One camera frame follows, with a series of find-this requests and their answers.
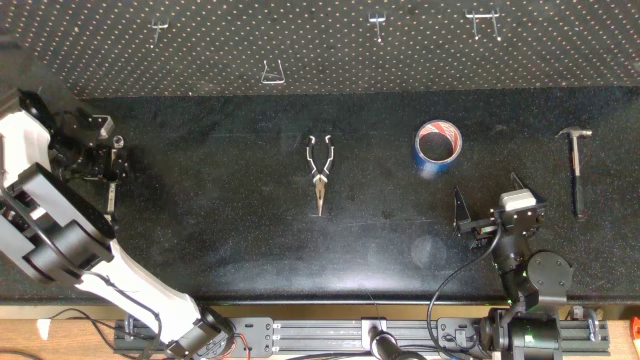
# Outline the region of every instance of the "pliers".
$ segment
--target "pliers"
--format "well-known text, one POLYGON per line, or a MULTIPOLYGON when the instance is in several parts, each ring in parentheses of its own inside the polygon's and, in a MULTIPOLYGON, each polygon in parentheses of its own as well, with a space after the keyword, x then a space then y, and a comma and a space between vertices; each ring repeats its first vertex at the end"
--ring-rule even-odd
POLYGON ((329 170, 331 170, 331 165, 333 165, 333 145, 331 144, 331 135, 327 135, 324 138, 324 141, 327 143, 327 147, 329 148, 329 157, 327 158, 327 163, 322 168, 322 173, 318 172, 318 167, 313 159, 313 148, 316 143, 316 138, 313 136, 309 136, 309 145, 307 145, 307 161, 309 162, 309 169, 311 170, 311 178, 313 179, 313 183, 316 184, 316 201, 318 203, 318 216, 322 216, 322 203, 324 202, 324 185, 327 183, 327 178, 329 177, 329 170))

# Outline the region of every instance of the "tape roll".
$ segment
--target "tape roll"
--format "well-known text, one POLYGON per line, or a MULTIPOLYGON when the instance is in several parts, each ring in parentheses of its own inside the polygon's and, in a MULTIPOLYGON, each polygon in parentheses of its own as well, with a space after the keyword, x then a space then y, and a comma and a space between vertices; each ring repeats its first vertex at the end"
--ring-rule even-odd
POLYGON ((460 150, 462 150, 462 135, 460 134, 460 130, 458 130, 458 128, 452 123, 444 120, 433 120, 422 125, 420 130, 418 130, 418 134, 416 135, 416 140, 413 145, 413 155, 416 165, 418 166, 419 175, 425 179, 431 179, 438 173, 445 171, 449 166, 451 166, 453 160, 458 157, 460 150), (441 161, 431 160, 422 153, 422 150, 420 150, 420 139, 432 132, 437 132, 446 136, 451 142, 453 154, 449 158, 441 161))

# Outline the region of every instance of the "pegboard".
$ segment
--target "pegboard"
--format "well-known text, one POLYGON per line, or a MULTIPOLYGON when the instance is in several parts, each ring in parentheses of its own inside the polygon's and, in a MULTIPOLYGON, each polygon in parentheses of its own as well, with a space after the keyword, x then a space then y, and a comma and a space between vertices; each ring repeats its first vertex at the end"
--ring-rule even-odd
POLYGON ((640 85, 637 0, 0 0, 0 14, 82 98, 640 85), (491 11, 501 41, 491 18, 476 39, 465 12, 491 11), (154 20, 168 21, 155 44, 154 20), (265 60, 284 83, 261 83, 265 60))

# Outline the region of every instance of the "black and white pliers handle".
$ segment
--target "black and white pliers handle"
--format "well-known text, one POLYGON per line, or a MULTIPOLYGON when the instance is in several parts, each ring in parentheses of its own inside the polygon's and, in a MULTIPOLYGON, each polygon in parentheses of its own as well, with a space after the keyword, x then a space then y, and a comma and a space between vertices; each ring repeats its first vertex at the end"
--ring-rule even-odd
POLYGON ((327 135, 324 138, 324 141, 327 143, 327 147, 329 148, 329 157, 327 158, 327 162, 320 173, 314 161, 314 145, 316 143, 316 138, 309 136, 309 145, 307 145, 307 161, 309 162, 311 178, 313 179, 314 184, 317 183, 318 180, 322 180, 326 183, 328 181, 327 178, 329 177, 329 171, 333 165, 333 144, 331 143, 331 135, 327 135))

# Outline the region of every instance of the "black table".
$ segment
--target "black table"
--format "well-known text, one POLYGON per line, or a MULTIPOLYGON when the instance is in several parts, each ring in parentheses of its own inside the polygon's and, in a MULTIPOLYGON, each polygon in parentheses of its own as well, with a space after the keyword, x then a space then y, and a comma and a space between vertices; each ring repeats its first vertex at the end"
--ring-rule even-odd
MULTIPOLYGON (((205 303, 427 302, 479 254, 452 235, 453 187, 478 216, 515 171, 548 199, 531 241, 575 265, 576 303, 640 302, 640 89, 579 88, 357 95, 95 99, 131 149, 119 242, 141 265, 205 303), (417 129, 446 119, 462 153, 434 180, 415 174, 417 129), (589 219, 571 213, 571 125, 589 219), (317 217, 309 134, 333 135, 336 160, 317 217)), ((105 188, 72 186, 97 206, 105 188)), ((3 303, 101 303, 31 281, 0 258, 3 303)), ((491 262, 443 302, 503 302, 491 262)))

